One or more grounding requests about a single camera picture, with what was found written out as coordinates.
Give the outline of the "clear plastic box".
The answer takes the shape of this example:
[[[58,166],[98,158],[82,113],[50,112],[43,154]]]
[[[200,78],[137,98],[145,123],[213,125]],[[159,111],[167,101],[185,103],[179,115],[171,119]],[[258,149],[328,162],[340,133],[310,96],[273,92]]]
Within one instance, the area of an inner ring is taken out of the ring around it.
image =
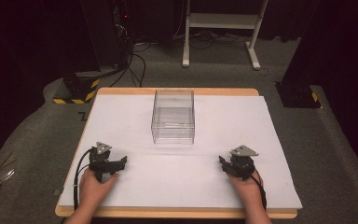
[[[155,144],[192,145],[195,108],[192,90],[156,90],[151,132]]]

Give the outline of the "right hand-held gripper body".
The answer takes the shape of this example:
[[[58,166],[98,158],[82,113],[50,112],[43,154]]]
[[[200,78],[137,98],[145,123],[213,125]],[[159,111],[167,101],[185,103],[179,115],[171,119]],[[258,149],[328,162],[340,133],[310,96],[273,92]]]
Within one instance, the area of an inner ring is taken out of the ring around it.
[[[249,178],[255,171],[253,157],[258,153],[247,146],[239,146],[230,150],[230,168],[232,175],[242,179]]]

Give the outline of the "person's left hand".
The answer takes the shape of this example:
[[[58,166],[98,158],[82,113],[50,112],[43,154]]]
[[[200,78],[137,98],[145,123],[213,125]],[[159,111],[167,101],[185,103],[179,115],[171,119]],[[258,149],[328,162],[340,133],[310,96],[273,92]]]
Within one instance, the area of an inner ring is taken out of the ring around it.
[[[80,181],[79,206],[77,209],[93,214],[111,191],[117,179],[118,174],[113,174],[106,182],[101,183],[97,180],[94,172],[86,169]]]

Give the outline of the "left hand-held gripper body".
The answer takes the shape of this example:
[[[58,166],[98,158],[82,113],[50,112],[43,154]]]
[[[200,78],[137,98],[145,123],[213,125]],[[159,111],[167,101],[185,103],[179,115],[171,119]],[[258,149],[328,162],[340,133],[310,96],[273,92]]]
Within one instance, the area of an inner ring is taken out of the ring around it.
[[[102,182],[103,174],[112,175],[115,172],[114,163],[109,160],[111,149],[111,146],[97,142],[89,153],[89,168],[95,173],[99,182]]]

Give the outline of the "dark curtain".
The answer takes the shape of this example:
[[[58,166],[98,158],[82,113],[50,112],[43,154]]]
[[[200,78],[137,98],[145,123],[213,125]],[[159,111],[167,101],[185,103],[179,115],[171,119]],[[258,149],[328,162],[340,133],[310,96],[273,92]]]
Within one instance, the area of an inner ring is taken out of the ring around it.
[[[323,88],[358,157],[358,0],[319,0],[281,81]]]

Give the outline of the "white metal stand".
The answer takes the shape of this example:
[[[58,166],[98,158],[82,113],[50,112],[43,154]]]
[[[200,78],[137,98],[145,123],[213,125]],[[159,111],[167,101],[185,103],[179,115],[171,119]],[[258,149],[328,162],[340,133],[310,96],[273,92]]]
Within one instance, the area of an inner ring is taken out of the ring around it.
[[[239,29],[252,30],[252,38],[245,43],[254,70],[260,70],[261,65],[255,53],[255,42],[264,19],[269,0],[262,0],[261,7],[257,14],[215,14],[215,13],[194,13],[191,11],[191,0],[186,0],[186,25],[185,42],[182,66],[190,65],[189,36],[191,28],[216,28],[216,29]]]

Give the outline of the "person's right hand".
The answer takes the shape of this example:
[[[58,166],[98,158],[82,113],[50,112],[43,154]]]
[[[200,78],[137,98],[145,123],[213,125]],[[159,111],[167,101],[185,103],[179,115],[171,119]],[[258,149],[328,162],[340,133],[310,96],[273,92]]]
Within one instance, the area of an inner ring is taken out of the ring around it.
[[[255,213],[265,211],[259,188],[259,186],[263,185],[263,181],[257,171],[254,171],[252,175],[245,180],[232,175],[228,175],[227,177],[239,194],[247,214],[254,215]]]

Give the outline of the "black yellow striped stand base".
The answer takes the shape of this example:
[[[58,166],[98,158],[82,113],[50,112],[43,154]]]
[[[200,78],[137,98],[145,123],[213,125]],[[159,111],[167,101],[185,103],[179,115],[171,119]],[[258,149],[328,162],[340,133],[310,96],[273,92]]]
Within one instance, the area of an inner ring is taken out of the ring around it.
[[[87,104],[96,92],[100,79],[78,77],[72,73],[62,78],[62,83],[53,96],[55,104]]]

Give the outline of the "black computer tower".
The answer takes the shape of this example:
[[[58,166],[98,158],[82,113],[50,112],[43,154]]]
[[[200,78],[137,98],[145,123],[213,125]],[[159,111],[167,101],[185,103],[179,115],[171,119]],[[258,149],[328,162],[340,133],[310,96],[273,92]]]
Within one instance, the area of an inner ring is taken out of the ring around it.
[[[125,66],[133,47],[133,26],[131,22],[130,0],[109,0],[112,22],[115,27],[118,62],[116,69]]]

